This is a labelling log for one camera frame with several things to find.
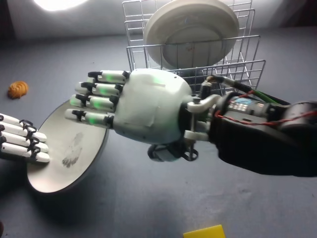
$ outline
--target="yellow sponge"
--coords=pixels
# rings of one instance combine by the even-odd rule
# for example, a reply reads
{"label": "yellow sponge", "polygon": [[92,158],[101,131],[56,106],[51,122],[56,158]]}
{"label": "yellow sponge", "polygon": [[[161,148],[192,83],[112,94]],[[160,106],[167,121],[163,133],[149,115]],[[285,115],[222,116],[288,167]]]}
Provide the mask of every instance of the yellow sponge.
{"label": "yellow sponge", "polygon": [[226,238],[222,225],[185,233],[184,238]]}

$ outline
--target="gray tabletop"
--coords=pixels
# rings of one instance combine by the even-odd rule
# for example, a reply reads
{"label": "gray tabletop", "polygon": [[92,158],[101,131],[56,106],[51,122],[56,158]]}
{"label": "gray tabletop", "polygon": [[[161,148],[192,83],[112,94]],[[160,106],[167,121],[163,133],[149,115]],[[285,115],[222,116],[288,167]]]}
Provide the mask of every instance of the gray tabletop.
{"label": "gray tabletop", "polygon": [[[259,88],[290,102],[316,99],[317,28],[260,34],[257,59],[267,64]],[[2,45],[0,112],[39,127],[88,71],[128,70],[125,47],[123,36]],[[30,91],[9,100],[16,80]],[[112,131],[85,180],[49,196],[30,188],[25,165],[0,161],[4,237],[177,238],[219,224],[228,238],[316,237],[317,178],[236,168],[209,143],[197,144],[200,157],[192,163],[155,163],[147,148]]]}

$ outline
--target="plate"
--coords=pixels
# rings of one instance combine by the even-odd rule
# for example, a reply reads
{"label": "plate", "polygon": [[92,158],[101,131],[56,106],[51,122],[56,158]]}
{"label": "plate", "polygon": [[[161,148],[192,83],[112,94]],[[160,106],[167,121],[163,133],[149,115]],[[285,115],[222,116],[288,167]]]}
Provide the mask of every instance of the plate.
{"label": "plate", "polygon": [[69,102],[59,106],[42,124],[39,132],[48,140],[51,161],[46,165],[27,165],[31,186],[42,193],[53,193],[77,184],[100,157],[107,130],[80,124],[64,117]]}
{"label": "plate", "polygon": [[203,67],[223,59],[236,40],[221,39],[235,38],[238,33],[238,19],[223,2],[175,0],[150,18],[144,30],[144,42],[169,44],[147,47],[151,58],[167,69]]}

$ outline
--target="metal wire rack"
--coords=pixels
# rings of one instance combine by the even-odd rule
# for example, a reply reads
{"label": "metal wire rack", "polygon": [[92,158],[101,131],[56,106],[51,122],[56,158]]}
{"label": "metal wire rack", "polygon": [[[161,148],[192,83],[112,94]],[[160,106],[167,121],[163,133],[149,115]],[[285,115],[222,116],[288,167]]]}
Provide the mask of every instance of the metal wire rack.
{"label": "metal wire rack", "polygon": [[[130,70],[133,71],[137,68],[157,68],[174,72],[183,77],[190,84],[194,92],[199,91],[199,84],[210,74],[224,75],[234,80],[239,80],[256,89],[265,66],[265,60],[255,60],[260,43],[260,36],[250,36],[255,14],[255,10],[251,9],[252,0],[222,0],[233,9],[239,20],[240,31],[239,37],[237,38],[171,45],[144,45],[143,33],[148,20],[155,11],[170,1],[171,0],[130,0],[122,3],[129,45],[127,47],[127,55]],[[199,47],[212,49],[213,44],[219,43],[226,46],[226,43],[229,41],[235,41],[236,43],[233,49],[227,55],[223,55],[222,60],[218,63],[210,65],[209,57],[212,53],[208,51],[208,55],[205,55],[205,67],[194,67],[195,49]],[[190,49],[193,56],[192,65],[189,68],[179,68],[178,65],[176,65],[175,68],[165,68],[162,63],[164,52],[168,50],[170,55],[175,55],[177,61],[181,47]],[[160,52],[160,61],[156,60],[156,62],[149,55],[149,50],[153,51],[155,48]],[[214,90],[215,93],[223,95],[234,89],[226,88],[222,85],[215,85]]]}

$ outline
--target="white light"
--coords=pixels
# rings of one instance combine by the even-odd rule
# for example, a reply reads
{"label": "white light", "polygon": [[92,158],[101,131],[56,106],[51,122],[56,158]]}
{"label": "white light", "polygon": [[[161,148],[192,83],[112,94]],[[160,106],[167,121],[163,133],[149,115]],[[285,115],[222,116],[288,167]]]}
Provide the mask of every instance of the white light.
{"label": "white light", "polygon": [[47,11],[61,11],[83,4],[88,0],[34,0],[41,8]]}

